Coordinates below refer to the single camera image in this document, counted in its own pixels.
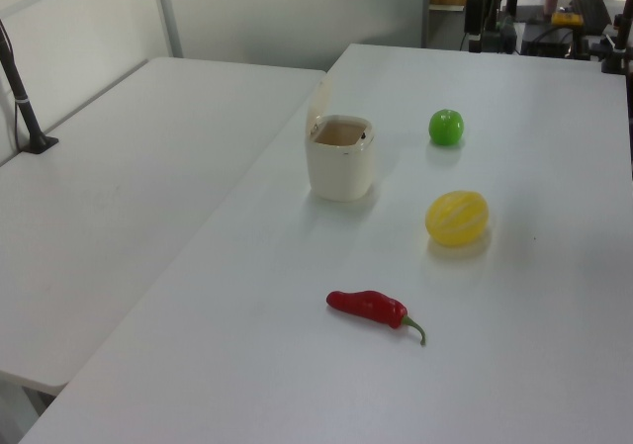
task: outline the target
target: white table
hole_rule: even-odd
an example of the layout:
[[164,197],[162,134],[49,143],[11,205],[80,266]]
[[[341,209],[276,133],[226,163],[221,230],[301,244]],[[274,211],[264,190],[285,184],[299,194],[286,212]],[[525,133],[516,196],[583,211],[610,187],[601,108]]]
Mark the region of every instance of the white table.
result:
[[[629,442],[623,78],[362,45],[331,74],[328,111],[376,129],[373,193],[311,195],[305,105],[24,444]],[[466,122],[459,149],[429,143],[445,107]],[[446,250],[423,218],[456,189],[483,193],[492,227]],[[336,289],[400,299],[427,346],[330,310]]]
[[57,394],[314,89],[160,58],[0,168],[0,378]]

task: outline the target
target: pepper stem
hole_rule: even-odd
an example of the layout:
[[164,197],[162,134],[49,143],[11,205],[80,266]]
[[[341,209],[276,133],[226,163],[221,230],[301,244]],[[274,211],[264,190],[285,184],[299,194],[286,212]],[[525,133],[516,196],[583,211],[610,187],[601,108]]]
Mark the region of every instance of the pepper stem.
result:
[[422,335],[422,339],[419,341],[419,344],[423,347],[424,345],[426,345],[426,333],[424,333],[424,330],[422,329],[422,327],[420,327],[419,325],[417,325],[413,319],[411,317],[409,317],[408,315],[405,315],[403,317],[403,319],[400,322],[402,325],[408,325],[409,327],[413,327],[415,329],[417,329],[419,331],[419,333]]

